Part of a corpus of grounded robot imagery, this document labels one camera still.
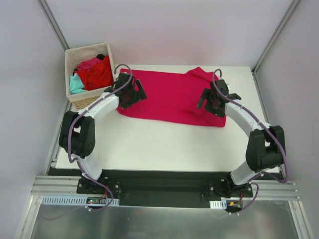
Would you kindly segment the magenta t shirt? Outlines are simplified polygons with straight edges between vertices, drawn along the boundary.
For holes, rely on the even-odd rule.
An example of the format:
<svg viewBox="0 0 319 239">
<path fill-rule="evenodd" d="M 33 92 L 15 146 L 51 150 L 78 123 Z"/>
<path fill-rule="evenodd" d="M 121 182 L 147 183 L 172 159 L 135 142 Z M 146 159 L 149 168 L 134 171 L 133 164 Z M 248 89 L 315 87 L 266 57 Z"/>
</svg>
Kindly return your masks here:
<svg viewBox="0 0 319 239">
<path fill-rule="evenodd" d="M 197 104 L 205 88 L 210 88 L 212 72 L 196 67 L 186 73 L 133 70 L 147 99 L 131 107 L 117 108 L 119 114 L 145 120 L 161 120 L 195 126 L 225 127 L 220 118 Z"/>
<path fill-rule="evenodd" d="M 79 63 L 76 69 L 78 71 L 82 71 L 82 70 L 88 71 L 99 62 L 100 62 L 100 59 L 94 57 L 90 60 L 82 61 L 81 63 Z"/>
</svg>

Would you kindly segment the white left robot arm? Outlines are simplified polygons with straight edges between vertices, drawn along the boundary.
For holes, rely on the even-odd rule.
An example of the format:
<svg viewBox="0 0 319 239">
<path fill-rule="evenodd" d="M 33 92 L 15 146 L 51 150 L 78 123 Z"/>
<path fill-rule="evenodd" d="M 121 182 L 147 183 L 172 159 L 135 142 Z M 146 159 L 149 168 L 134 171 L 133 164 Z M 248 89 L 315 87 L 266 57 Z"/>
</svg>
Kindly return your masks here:
<svg viewBox="0 0 319 239">
<path fill-rule="evenodd" d="M 120 73 L 115 83 L 89 106 L 64 114 L 59 136 L 59 146 L 68 154 L 70 163 L 76 163 L 82 175 L 90 179 L 88 188 L 102 193 L 105 181 L 100 178 L 102 168 L 98 162 L 95 124 L 117 108 L 126 109 L 147 99 L 140 80 L 134 75 Z"/>
</svg>

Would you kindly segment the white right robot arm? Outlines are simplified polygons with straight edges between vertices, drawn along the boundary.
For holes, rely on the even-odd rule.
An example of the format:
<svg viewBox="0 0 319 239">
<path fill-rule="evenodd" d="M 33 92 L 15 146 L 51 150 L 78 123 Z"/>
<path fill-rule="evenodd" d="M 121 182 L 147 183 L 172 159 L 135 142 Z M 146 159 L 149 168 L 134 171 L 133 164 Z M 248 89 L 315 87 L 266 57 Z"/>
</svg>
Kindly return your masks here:
<svg viewBox="0 0 319 239">
<path fill-rule="evenodd" d="M 217 117 L 233 119 L 248 137 L 245 161 L 214 186 L 217 195 L 234 197 L 265 170 L 284 164 L 284 130 L 261 122 L 243 106 L 239 95 L 229 93 L 224 80 L 213 80 L 210 87 L 203 90 L 197 106 Z"/>
</svg>

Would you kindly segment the red t shirt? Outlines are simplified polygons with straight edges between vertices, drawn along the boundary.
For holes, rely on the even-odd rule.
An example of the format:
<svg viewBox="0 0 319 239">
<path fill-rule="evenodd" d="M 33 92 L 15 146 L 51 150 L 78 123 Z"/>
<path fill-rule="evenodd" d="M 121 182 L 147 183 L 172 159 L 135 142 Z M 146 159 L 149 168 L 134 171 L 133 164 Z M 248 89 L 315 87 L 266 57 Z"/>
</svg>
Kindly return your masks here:
<svg viewBox="0 0 319 239">
<path fill-rule="evenodd" d="M 100 60 L 99 63 L 88 71 L 78 71 L 75 68 L 73 74 L 75 73 L 82 80 L 84 90 L 86 91 L 104 88 L 112 85 L 114 82 L 109 55 L 105 55 L 103 60 Z"/>
</svg>

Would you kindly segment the magenta t shirt in basket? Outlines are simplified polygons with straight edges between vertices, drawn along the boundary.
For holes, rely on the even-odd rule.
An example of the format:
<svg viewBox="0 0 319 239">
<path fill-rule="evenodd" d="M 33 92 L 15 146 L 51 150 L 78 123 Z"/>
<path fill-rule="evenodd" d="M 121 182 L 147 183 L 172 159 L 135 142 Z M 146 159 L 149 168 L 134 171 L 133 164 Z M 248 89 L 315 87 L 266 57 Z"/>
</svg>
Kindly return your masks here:
<svg viewBox="0 0 319 239">
<path fill-rule="evenodd" d="M 99 62 L 100 62 L 100 59 L 94 57 L 90 60 L 82 61 L 81 63 L 79 63 L 76 69 L 78 71 L 82 71 L 82 70 L 88 71 Z"/>
</svg>

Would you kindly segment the turquoise t shirt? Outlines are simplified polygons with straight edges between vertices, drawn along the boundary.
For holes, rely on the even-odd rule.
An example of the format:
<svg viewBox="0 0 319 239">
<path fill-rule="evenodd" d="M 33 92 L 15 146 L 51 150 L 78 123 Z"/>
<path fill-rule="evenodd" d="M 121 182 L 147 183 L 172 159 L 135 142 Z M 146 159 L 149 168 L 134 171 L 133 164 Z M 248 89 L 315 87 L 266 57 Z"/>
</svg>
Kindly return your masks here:
<svg viewBox="0 0 319 239">
<path fill-rule="evenodd" d="M 77 73 L 69 77 L 69 91 L 72 95 L 85 92 L 82 80 Z"/>
</svg>

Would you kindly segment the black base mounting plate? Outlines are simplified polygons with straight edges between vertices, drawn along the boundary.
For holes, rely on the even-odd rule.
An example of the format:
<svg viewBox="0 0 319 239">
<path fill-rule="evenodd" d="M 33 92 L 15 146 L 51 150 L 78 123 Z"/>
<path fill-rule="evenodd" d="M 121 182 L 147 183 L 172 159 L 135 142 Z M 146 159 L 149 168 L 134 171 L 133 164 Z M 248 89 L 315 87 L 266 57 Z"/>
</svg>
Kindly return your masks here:
<svg viewBox="0 0 319 239">
<path fill-rule="evenodd" d="M 113 199 L 121 206 L 206 209 L 222 199 L 253 198 L 249 183 L 236 186 L 226 172 L 103 170 L 95 182 L 78 169 L 51 168 L 48 174 L 78 176 L 76 193 L 92 195 L 91 206 Z"/>
</svg>

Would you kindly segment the aluminium frame rail right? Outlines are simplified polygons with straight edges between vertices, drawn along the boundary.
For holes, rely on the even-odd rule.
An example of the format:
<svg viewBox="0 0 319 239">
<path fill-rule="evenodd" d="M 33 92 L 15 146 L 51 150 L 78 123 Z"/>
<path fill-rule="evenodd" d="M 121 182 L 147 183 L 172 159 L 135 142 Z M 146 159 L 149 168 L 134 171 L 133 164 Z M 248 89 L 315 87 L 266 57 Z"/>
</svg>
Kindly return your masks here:
<svg viewBox="0 0 319 239">
<path fill-rule="evenodd" d="M 287 10 L 285 11 L 283 17 L 281 18 L 280 22 L 278 23 L 277 27 L 275 28 L 273 34 L 271 35 L 270 39 L 268 40 L 264 50 L 262 51 L 260 57 L 258 58 L 256 64 L 251 69 L 252 75 L 255 76 L 257 74 L 257 71 L 262 66 L 264 60 L 266 59 L 267 55 L 270 53 L 271 49 L 275 45 L 276 41 L 278 40 L 279 36 L 285 29 L 286 25 L 288 24 L 289 20 L 293 16 L 294 12 L 300 5 L 302 0 L 292 0 L 289 4 Z"/>
</svg>

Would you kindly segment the aluminium frame rail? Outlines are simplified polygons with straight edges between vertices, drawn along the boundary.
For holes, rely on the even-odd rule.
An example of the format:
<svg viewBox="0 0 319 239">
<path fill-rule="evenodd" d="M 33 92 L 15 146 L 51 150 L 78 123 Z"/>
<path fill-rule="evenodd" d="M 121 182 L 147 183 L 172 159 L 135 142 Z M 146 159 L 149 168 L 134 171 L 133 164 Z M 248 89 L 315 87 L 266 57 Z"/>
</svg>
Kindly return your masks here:
<svg viewBox="0 0 319 239">
<path fill-rule="evenodd" d="M 271 49 L 275 45 L 276 41 L 278 40 L 279 36 L 285 29 L 286 25 L 288 24 L 289 20 L 293 16 L 294 12 L 300 5 L 302 0 L 292 0 L 289 4 L 287 10 L 285 11 L 283 17 L 281 18 L 280 22 L 278 23 L 277 27 L 275 28 L 273 34 L 271 35 L 270 39 L 268 40 L 264 50 L 262 51 L 260 57 L 258 58 L 256 64 L 251 69 L 252 75 L 255 76 L 257 74 L 257 71 L 262 66 L 264 60 L 266 59 L 267 55 L 270 53 Z"/>
<path fill-rule="evenodd" d="M 69 49 L 69 45 L 66 41 L 66 38 L 53 14 L 53 11 L 51 10 L 48 2 L 46 0 L 37 0 L 40 8 L 42 9 L 50 27 L 52 28 L 58 42 L 60 43 L 62 49 L 68 50 Z"/>
</svg>

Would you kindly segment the aluminium frame rail left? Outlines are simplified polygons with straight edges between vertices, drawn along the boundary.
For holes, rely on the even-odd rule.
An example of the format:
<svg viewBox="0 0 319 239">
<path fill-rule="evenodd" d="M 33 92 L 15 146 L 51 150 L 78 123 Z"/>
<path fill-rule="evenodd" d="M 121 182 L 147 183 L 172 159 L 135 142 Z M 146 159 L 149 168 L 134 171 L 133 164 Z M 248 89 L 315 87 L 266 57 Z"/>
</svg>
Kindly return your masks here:
<svg viewBox="0 0 319 239">
<path fill-rule="evenodd" d="M 62 49 L 68 50 L 69 49 L 69 45 L 66 41 L 66 38 L 53 14 L 53 11 L 51 10 L 48 2 L 46 0 L 37 0 L 40 8 L 42 9 L 50 27 L 52 28 L 58 42 L 60 43 Z"/>
</svg>

